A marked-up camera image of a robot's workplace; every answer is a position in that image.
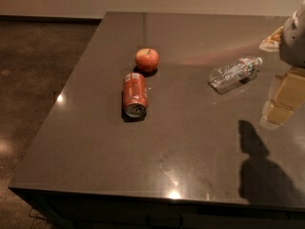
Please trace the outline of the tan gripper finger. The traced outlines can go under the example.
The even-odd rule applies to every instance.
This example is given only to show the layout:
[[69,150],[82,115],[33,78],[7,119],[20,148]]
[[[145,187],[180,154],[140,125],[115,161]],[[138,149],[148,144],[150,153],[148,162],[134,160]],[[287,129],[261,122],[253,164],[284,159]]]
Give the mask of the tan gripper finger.
[[259,48],[264,52],[278,52],[280,45],[280,37],[284,27],[276,29],[271,35],[266,37],[260,44]]
[[265,102],[260,125],[267,130],[282,126],[305,103],[305,69],[291,67],[276,75]]

